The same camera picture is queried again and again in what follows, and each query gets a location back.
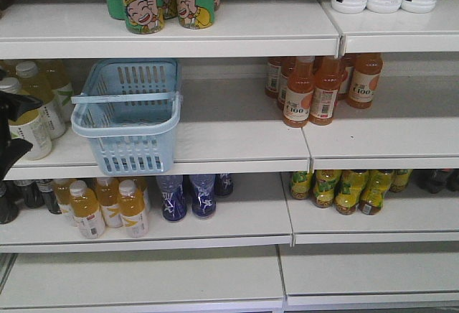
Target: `bottle label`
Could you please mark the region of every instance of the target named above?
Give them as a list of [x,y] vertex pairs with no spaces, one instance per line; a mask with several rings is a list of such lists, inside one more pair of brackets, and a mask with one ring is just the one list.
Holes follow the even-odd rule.
[[314,89],[311,115],[316,118],[329,119],[333,115],[338,90]]
[[96,239],[105,231],[105,222],[100,209],[89,216],[83,218],[75,216],[74,219],[81,234],[87,239]]
[[120,206],[114,205],[101,205],[102,215],[105,220],[105,224],[111,228],[118,228],[123,225],[120,214]]
[[284,116],[291,121],[305,121],[309,117],[313,92],[296,93],[287,89]]
[[123,224],[127,234],[132,238],[139,238],[148,232],[148,219],[146,209],[143,209],[140,214],[134,216],[122,215]]
[[349,97],[359,103],[369,103],[373,100],[378,80],[379,74],[366,75],[356,71],[349,88]]

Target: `basket handle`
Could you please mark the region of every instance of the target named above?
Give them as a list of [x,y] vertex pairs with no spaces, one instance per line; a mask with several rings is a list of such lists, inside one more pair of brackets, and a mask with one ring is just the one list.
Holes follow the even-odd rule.
[[125,103],[127,101],[172,100],[177,92],[120,94],[88,96],[84,93],[73,96],[72,103]]

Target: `shelf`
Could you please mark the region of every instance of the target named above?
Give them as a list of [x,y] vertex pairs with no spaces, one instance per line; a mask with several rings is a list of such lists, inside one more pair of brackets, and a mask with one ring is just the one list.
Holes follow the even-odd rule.
[[288,310],[459,304],[459,243],[280,247]]
[[437,0],[435,9],[415,14],[399,9],[378,14],[368,9],[343,14],[319,0],[339,31],[340,53],[459,51],[458,0]]
[[[287,127],[263,79],[186,80],[175,163],[167,174],[279,172],[309,167],[301,129]],[[89,141],[70,127],[43,159],[21,159],[10,179],[100,177]]]
[[303,128],[314,169],[459,168],[457,77],[381,77],[373,104],[339,101]]
[[36,313],[262,312],[282,303],[274,246],[20,254],[0,296],[0,309]]
[[150,35],[111,19],[105,0],[16,0],[0,34],[4,59],[335,55],[339,44],[316,0],[222,0],[210,28],[171,19]]
[[307,200],[293,199],[288,174],[282,178],[295,245],[459,241],[459,192],[432,195],[412,180],[405,191],[388,192],[378,214],[357,210],[345,216],[334,207],[316,207],[312,193]]

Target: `white bottle cap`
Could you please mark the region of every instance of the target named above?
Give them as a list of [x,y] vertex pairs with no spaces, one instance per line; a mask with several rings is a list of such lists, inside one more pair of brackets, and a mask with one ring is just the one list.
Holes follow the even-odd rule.
[[32,78],[38,74],[38,67],[35,62],[27,60],[26,62],[21,62],[16,66],[16,74],[20,78]]

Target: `plastic basket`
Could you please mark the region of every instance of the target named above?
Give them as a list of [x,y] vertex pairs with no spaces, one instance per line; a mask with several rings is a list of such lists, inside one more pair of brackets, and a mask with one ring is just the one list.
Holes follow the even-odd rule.
[[108,176],[165,172],[174,162],[179,91],[175,60],[102,60],[72,97],[72,128]]

